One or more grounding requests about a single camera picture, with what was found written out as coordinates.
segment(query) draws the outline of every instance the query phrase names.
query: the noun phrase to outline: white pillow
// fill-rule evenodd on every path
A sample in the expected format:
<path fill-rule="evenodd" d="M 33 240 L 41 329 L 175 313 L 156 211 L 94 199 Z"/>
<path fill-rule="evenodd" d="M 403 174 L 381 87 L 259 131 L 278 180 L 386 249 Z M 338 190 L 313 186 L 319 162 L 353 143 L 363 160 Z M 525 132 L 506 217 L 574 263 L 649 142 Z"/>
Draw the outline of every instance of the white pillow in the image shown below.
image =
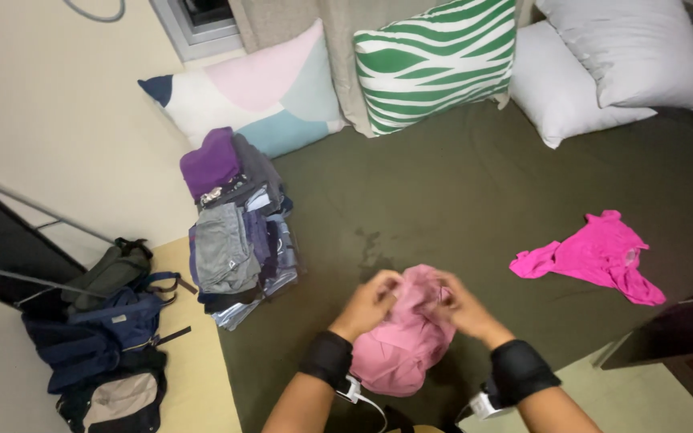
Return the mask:
<path fill-rule="evenodd" d="M 510 95 L 544 144 L 651 117 L 649 108 L 598 107 L 595 81 L 546 21 L 517 30 Z"/>
<path fill-rule="evenodd" d="M 601 107 L 693 109 L 693 27 L 681 0 L 537 0 L 598 83 Z"/>

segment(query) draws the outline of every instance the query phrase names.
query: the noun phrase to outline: window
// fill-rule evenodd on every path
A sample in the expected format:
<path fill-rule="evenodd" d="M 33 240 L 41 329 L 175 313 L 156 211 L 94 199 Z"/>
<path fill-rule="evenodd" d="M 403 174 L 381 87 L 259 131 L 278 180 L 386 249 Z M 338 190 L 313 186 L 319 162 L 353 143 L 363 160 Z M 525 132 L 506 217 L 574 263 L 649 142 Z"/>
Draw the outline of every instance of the window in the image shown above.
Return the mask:
<path fill-rule="evenodd" d="M 242 48 L 227 0 L 149 0 L 182 62 Z"/>

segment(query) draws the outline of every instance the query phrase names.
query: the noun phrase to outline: beige curtain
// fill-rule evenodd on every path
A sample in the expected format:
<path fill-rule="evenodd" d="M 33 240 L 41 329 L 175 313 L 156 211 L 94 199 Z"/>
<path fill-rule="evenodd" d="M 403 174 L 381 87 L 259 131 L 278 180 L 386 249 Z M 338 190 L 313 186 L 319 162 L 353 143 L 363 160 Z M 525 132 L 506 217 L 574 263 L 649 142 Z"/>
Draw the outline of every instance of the beige curtain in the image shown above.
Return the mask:
<path fill-rule="evenodd" d="M 322 18 L 333 86 L 344 116 L 372 137 L 355 69 L 352 36 L 420 14 L 450 0 L 229 0 L 245 50 L 253 53 L 292 39 Z M 531 20 L 534 0 L 516 0 L 518 26 Z"/>

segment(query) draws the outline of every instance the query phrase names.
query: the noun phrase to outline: pastel geometric pillow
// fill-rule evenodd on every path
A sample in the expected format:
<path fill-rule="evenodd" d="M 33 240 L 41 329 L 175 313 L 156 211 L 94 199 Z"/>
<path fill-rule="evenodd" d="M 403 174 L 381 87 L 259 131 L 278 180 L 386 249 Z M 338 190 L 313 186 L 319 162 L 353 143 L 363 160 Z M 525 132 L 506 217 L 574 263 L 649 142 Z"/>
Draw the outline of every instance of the pastel geometric pillow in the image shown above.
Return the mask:
<path fill-rule="evenodd" d="M 371 130 L 389 134 L 463 103 L 505 93 L 515 56 L 515 0 L 454 0 L 354 34 Z"/>
<path fill-rule="evenodd" d="M 319 19 L 288 42 L 138 84 L 195 149 L 210 130 L 231 126 L 274 158 L 346 124 L 333 90 Z"/>

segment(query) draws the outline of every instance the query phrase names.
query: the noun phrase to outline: green striped pillow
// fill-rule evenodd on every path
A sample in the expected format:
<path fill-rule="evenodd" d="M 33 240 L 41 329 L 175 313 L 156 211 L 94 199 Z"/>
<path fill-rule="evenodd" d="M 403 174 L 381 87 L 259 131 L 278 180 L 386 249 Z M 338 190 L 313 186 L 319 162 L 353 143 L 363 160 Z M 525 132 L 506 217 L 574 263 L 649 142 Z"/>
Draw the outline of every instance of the green striped pillow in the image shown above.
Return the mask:
<path fill-rule="evenodd" d="M 389 134 L 507 91 L 515 0 L 455 0 L 354 34 L 371 129 Z"/>

